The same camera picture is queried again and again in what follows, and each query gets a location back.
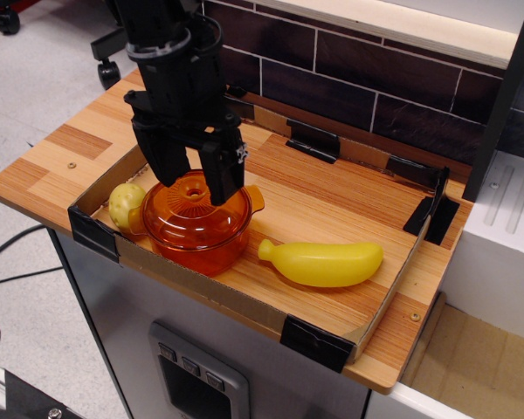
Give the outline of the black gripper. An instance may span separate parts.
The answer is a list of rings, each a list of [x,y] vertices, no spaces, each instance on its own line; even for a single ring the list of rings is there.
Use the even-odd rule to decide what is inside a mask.
[[[190,171],[186,148],[201,148],[210,201],[221,206],[245,184],[239,117],[224,103],[220,41],[127,45],[144,89],[127,93],[137,143],[156,179],[171,187]]]

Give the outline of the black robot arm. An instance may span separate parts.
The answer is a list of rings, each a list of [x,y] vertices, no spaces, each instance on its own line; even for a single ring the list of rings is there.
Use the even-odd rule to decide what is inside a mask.
[[[137,143],[166,187],[190,171],[195,149],[210,201],[226,203],[244,185],[248,155],[241,119],[225,104],[223,30],[198,1],[118,1],[127,53],[144,84],[127,93]]]

